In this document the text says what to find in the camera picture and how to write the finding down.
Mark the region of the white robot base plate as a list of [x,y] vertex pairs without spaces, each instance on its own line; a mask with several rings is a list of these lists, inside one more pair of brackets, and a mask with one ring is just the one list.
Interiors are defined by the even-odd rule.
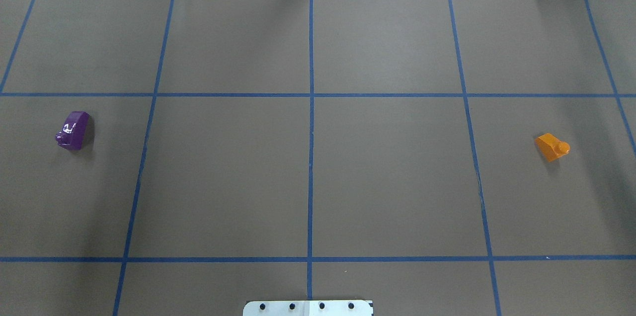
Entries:
[[248,302],[243,316],[373,316],[367,300],[288,300]]

